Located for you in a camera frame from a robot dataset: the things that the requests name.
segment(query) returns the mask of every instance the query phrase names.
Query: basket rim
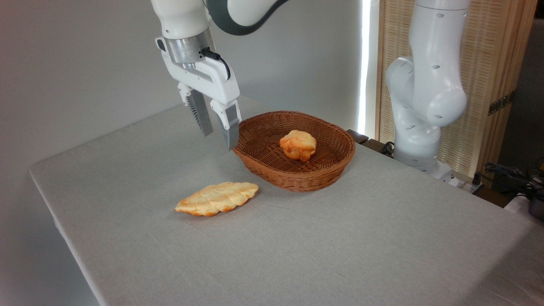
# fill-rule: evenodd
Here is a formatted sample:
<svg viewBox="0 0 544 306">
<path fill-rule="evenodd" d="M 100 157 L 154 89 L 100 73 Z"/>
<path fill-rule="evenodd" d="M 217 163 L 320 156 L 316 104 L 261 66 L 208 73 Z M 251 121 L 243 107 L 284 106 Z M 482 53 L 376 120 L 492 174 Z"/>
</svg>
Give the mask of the basket rim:
<svg viewBox="0 0 544 306">
<path fill-rule="evenodd" d="M 238 155 L 242 159 L 242 161 L 244 161 L 243 158 L 242 158 L 242 157 L 244 157 L 245 159 L 251 160 L 254 163 L 258 163 L 259 165 L 265 167 L 267 169 L 267 171 L 270 171 L 271 173 L 274 173 L 274 174 L 279 174 L 279 175 L 288 174 L 291 177 L 297 177 L 298 176 L 300 178 L 307 178 L 310 173 L 312 174 L 312 176 L 316 176 L 316 175 L 319 175 L 319 174 L 334 173 L 336 171 L 343 170 L 348 165 L 348 163 L 351 161 L 351 159 L 353 158 L 353 156 L 355 154 L 355 150 L 356 150 L 355 141 L 353 140 L 351 135 L 346 130 L 344 130 L 343 128 L 341 128 L 340 126 L 338 126 L 338 125 L 336 125 L 334 123 L 330 123 L 330 122 L 328 122 L 326 120 L 323 120 L 323 119 L 321 119 L 319 117 L 315 117 L 315 116 L 312 116 L 312 115 L 309 115 L 309 114 L 306 114 L 306 113 L 303 113 L 303 112 L 298 112 L 298 111 L 272 111 L 272 112 L 266 112 L 266 113 L 262 113 L 262 114 L 259 114 L 259 115 L 244 119 L 242 122 L 240 122 L 240 126 L 242 126 L 243 124 L 247 124 L 251 120 L 257 120 L 259 118 L 268 117 L 268 116 L 271 116 L 273 114 L 278 114 L 278 113 L 301 115 L 301 116 L 309 117 L 309 118 L 312 118 L 312 119 L 317 119 L 318 121 L 321 121 L 322 123 L 327 124 L 328 126 L 332 127 L 333 129 L 337 130 L 338 132 L 340 132 L 341 134 L 346 136 L 347 139 L 351 140 L 350 141 L 351 146 L 350 146 L 350 150 L 349 150 L 348 154 L 343 159 L 341 159 L 338 163 L 336 163 L 336 164 L 334 164 L 332 166 L 323 168 L 323 169 L 311 171 L 309 173 L 308 172 L 289 172 L 289 171 L 278 170 L 278 169 L 270 167 L 269 165 L 261 162 L 260 160 L 254 158 L 253 156 L 245 153 L 237 145 L 236 147 L 234 147 L 234 149 L 232 149 L 232 151 L 236 155 Z"/>
</svg>

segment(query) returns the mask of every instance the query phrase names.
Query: white wall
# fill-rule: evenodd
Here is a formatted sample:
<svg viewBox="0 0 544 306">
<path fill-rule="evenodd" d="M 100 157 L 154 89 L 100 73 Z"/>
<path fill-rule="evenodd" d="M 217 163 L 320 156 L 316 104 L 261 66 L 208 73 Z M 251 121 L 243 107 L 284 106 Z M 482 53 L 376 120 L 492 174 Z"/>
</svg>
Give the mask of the white wall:
<svg viewBox="0 0 544 306">
<path fill-rule="evenodd" d="M 358 0 L 296 0 L 218 51 L 243 95 L 356 127 Z M 0 305 L 96 305 L 32 164 L 180 104 L 148 0 L 0 2 Z"/>
</svg>

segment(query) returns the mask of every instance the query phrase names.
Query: round bread roll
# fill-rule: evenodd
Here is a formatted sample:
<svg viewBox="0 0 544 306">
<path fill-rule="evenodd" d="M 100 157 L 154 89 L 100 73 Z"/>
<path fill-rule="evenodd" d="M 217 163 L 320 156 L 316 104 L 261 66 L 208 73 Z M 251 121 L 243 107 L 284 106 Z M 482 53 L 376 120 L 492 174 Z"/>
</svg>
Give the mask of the round bread roll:
<svg viewBox="0 0 544 306">
<path fill-rule="evenodd" d="M 280 139 L 283 153 L 293 159 L 307 162 L 316 152 L 316 139 L 308 132 L 292 130 Z"/>
</svg>

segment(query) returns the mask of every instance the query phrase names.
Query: pastry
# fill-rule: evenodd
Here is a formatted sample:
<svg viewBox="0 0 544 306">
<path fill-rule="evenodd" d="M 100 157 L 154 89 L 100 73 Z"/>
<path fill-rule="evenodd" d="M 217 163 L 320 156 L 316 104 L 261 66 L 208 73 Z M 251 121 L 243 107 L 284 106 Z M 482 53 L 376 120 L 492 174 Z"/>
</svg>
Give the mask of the pastry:
<svg viewBox="0 0 544 306">
<path fill-rule="evenodd" d="M 181 200 L 175 210 L 195 216 L 213 216 L 220 211 L 231 211 L 251 199 L 259 186 L 253 183 L 224 182 L 210 185 Z"/>
<path fill-rule="evenodd" d="M 293 159 L 307 162 L 316 152 L 316 139 L 308 132 L 292 130 L 280 139 L 283 153 Z"/>
</svg>

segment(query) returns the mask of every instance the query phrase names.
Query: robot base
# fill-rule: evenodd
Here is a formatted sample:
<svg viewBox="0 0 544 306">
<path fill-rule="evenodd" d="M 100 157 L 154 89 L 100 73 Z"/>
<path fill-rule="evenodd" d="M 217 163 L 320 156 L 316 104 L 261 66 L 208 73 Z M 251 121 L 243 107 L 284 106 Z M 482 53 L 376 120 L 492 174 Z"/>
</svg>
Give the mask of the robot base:
<svg viewBox="0 0 544 306">
<path fill-rule="evenodd" d="M 418 169 L 419 171 L 430 174 L 431 176 L 441 181 L 444 181 L 452 186 L 457 187 L 459 184 L 459 180 L 456 179 L 453 175 L 452 168 L 441 161 L 436 161 L 428 166 L 414 167 L 414 168 Z"/>
</svg>

